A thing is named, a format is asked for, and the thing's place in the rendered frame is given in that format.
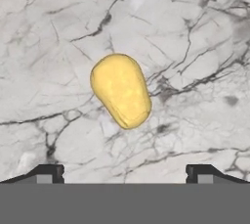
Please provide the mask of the yellow potato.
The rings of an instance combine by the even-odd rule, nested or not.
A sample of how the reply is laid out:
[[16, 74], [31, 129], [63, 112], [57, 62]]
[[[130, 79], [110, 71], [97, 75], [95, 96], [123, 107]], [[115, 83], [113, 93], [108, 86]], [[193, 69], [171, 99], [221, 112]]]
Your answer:
[[139, 64], [124, 54], [99, 60], [90, 74], [91, 88], [123, 129], [140, 126], [151, 111], [146, 80]]

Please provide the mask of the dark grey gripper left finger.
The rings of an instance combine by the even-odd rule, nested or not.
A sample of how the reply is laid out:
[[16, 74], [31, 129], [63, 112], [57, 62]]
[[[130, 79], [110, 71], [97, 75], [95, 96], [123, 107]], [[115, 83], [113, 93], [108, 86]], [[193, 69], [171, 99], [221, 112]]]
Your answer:
[[26, 174], [1, 181], [1, 184], [63, 184], [62, 164], [39, 164]]

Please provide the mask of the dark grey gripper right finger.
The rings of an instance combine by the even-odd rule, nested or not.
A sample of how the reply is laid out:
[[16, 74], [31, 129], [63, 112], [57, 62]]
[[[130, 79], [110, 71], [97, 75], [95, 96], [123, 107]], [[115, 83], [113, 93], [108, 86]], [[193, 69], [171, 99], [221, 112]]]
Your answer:
[[211, 164], [188, 164], [186, 174], [187, 184], [247, 184], [247, 181], [226, 175]]

